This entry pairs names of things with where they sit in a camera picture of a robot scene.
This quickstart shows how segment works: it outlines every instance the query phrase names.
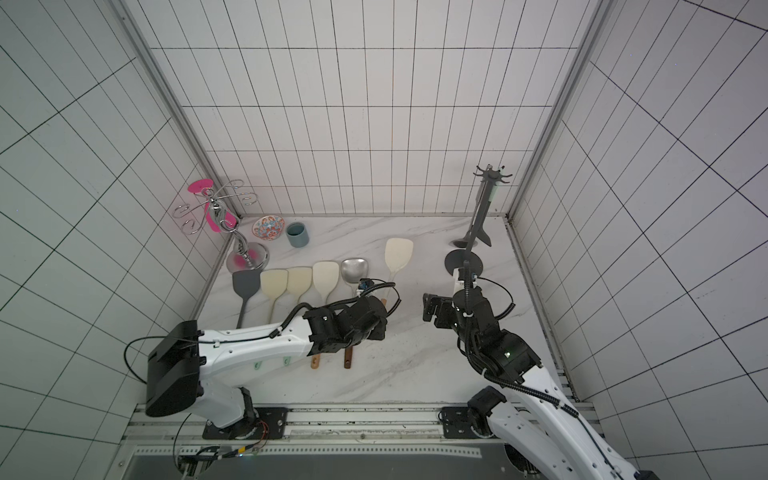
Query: beige spatula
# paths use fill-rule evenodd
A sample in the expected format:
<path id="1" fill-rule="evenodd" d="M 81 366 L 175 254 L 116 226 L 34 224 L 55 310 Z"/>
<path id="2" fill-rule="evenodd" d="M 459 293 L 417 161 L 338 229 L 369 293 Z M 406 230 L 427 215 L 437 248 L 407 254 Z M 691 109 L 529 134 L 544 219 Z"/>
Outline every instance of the beige spatula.
<path id="1" fill-rule="evenodd" d="M 296 304 L 301 296 L 312 286 L 312 269 L 308 266 L 297 266 L 288 269 L 288 293 L 296 297 Z"/>
<path id="2" fill-rule="evenodd" d="M 312 281 L 315 283 L 315 290 L 323 299 L 321 305 L 328 301 L 328 295 L 336 288 L 339 282 L 339 264 L 336 262 L 317 262 L 312 265 Z M 312 368 L 320 366 L 320 354 L 312 356 Z"/>
<path id="3" fill-rule="evenodd" d="M 288 286 L 288 270 L 265 270 L 261 273 L 261 291 L 270 298 L 270 313 L 267 323 L 272 323 L 272 311 L 275 302 L 283 295 Z"/>
<path id="4" fill-rule="evenodd" d="M 413 255 L 413 242 L 406 238 L 390 238 L 386 241 L 384 249 L 384 261 L 389 267 L 389 281 L 395 279 L 395 275 L 402 270 Z"/>

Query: black mounting plate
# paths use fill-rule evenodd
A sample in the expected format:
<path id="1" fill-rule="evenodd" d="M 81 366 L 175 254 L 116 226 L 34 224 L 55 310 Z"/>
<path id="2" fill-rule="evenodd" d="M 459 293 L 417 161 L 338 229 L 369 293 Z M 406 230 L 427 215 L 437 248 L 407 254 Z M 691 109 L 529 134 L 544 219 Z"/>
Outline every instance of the black mounting plate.
<path id="1" fill-rule="evenodd" d="M 442 434 L 447 439 L 478 439 L 470 428 L 469 407 L 442 407 L 438 419 L 442 423 Z"/>
<path id="2" fill-rule="evenodd" d="M 267 440 L 277 440 L 283 437 L 286 428 L 286 417 L 288 409 L 283 407 L 254 407 L 258 413 L 257 420 L 263 420 L 269 428 L 266 434 Z M 263 434 L 261 423 L 257 423 L 256 429 L 245 439 L 240 440 L 258 440 Z M 207 423 L 203 430 L 203 438 L 206 440 L 234 440 L 229 437 L 228 432 L 222 432 L 213 423 Z"/>

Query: black round base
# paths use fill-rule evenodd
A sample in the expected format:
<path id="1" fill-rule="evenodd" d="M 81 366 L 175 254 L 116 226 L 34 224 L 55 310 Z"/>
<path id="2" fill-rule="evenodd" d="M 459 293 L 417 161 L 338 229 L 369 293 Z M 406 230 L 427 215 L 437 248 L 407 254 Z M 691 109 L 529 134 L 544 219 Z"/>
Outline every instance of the black round base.
<path id="1" fill-rule="evenodd" d="M 445 269 L 453 275 L 453 270 L 464 266 L 464 250 L 453 250 L 445 256 Z M 475 275 L 482 274 L 482 260 L 476 253 L 469 252 L 469 266 L 472 268 L 472 272 Z"/>

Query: ceramic cup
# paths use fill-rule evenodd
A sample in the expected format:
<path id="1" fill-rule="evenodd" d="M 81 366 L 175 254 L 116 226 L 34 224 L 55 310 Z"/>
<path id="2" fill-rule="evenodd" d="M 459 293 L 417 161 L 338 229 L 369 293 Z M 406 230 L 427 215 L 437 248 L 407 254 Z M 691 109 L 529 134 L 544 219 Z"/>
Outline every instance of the ceramic cup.
<path id="1" fill-rule="evenodd" d="M 306 232 L 306 227 L 301 222 L 293 222 L 286 228 L 288 241 L 295 248 L 306 246 L 310 242 L 310 235 Z"/>

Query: pink object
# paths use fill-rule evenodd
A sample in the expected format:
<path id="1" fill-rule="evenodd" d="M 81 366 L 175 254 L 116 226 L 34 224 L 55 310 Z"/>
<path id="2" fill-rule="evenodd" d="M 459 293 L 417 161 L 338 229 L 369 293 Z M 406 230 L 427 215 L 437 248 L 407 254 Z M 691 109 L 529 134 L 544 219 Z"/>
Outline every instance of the pink object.
<path id="1" fill-rule="evenodd" d="M 210 178 L 204 178 L 203 180 L 198 180 L 196 182 L 193 182 L 190 184 L 189 187 L 187 187 L 187 191 L 191 194 L 198 194 L 201 191 L 203 191 L 206 188 L 213 188 L 214 187 L 214 181 Z"/>
<path id="2" fill-rule="evenodd" d="M 198 194 L 203 190 L 205 190 L 206 188 L 213 188 L 213 187 L 214 187 L 214 181 L 211 180 L 210 178 L 204 178 L 202 180 L 198 180 L 196 182 L 191 183 L 190 186 L 187 187 L 187 191 L 192 194 Z M 221 231 L 221 227 L 216 225 L 216 223 L 214 222 L 214 219 L 211 218 L 210 213 L 208 212 L 209 206 L 210 204 L 206 204 L 205 206 L 205 212 L 204 212 L 205 220 L 208 221 L 208 225 L 210 225 L 211 230 L 219 233 Z M 229 212 L 227 212 L 227 214 L 224 216 L 224 219 L 228 222 L 229 225 L 235 225 L 237 223 L 237 218 L 235 218 L 235 216 Z"/>

